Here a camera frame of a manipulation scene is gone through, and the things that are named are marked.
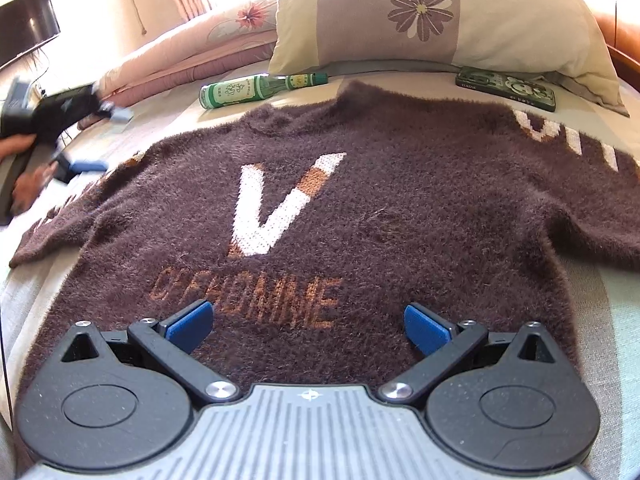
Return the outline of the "person left hand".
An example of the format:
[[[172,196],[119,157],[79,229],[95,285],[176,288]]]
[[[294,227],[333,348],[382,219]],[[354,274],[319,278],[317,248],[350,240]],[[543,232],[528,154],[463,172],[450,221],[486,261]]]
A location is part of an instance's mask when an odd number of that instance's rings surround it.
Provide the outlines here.
[[[1,224],[24,214],[51,181],[58,163],[56,145],[35,134],[14,134],[1,140]]]

